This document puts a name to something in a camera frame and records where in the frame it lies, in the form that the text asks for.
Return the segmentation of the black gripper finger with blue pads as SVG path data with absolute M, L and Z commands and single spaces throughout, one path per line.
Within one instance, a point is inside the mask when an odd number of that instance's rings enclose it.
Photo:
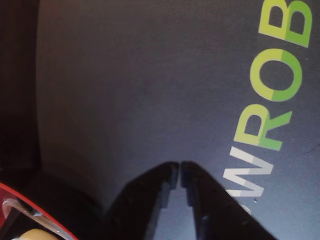
M 184 161 L 180 172 L 197 240 L 275 239 L 200 165 Z

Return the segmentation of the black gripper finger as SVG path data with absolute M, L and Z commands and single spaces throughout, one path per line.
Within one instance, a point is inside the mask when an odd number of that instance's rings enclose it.
M 177 185 L 177 163 L 162 163 L 128 182 L 104 217 L 107 240 L 152 240 Z

